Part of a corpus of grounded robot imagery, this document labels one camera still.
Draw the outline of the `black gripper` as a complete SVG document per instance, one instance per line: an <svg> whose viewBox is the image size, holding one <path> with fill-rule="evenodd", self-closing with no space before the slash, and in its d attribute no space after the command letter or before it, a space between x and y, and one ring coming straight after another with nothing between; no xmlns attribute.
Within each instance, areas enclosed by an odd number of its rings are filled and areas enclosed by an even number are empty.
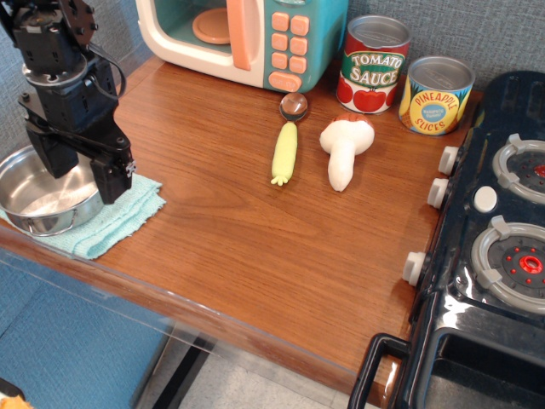
<svg viewBox="0 0 545 409"><path fill-rule="evenodd" d="M114 120L116 90L104 55L26 55L22 72L34 92L21 96L26 132L49 174L58 179L79 163L90 166L105 205L132 187L135 161L130 141Z"/></svg>

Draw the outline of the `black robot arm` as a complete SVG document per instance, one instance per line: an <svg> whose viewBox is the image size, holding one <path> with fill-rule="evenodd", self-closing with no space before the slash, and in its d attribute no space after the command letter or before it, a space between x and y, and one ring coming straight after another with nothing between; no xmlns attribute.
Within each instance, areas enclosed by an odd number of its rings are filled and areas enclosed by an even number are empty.
<svg viewBox="0 0 545 409"><path fill-rule="evenodd" d="M111 205L131 188L135 161L114 119L126 77L114 78L120 65L92 41L94 12L84 1L3 1L1 23L33 87L19 103L46 170L60 178L80 156L88 158L101 199Z"/></svg>

